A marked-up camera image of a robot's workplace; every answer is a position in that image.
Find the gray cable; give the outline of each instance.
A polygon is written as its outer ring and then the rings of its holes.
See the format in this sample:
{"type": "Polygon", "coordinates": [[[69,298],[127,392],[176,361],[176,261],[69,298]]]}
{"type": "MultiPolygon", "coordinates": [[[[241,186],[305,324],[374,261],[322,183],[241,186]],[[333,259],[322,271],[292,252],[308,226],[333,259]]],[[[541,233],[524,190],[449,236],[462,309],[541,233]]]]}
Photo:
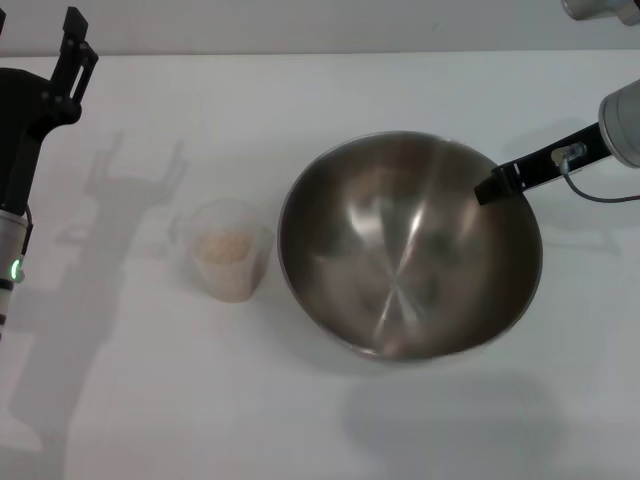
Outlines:
{"type": "Polygon", "coordinates": [[[569,178],[569,174],[568,173],[563,173],[562,176],[564,177],[564,179],[567,181],[567,183],[571,187],[571,190],[573,190],[576,194],[580,195],[582,198],[586,198],[587,200],[591,200],[592,202],[598,202],[598,203],[624,203],[624,202],[633,202],[635,200],[640,200],[640,195],[633,195],[631,197],[620,197],[620,198],[594,197],[593,195],[589,195],[587,193],[584,193],[580,189],[578,189],[578,187],[576,187],[576,184],[573,183],[573,180],[571,180],[569,178]]]}

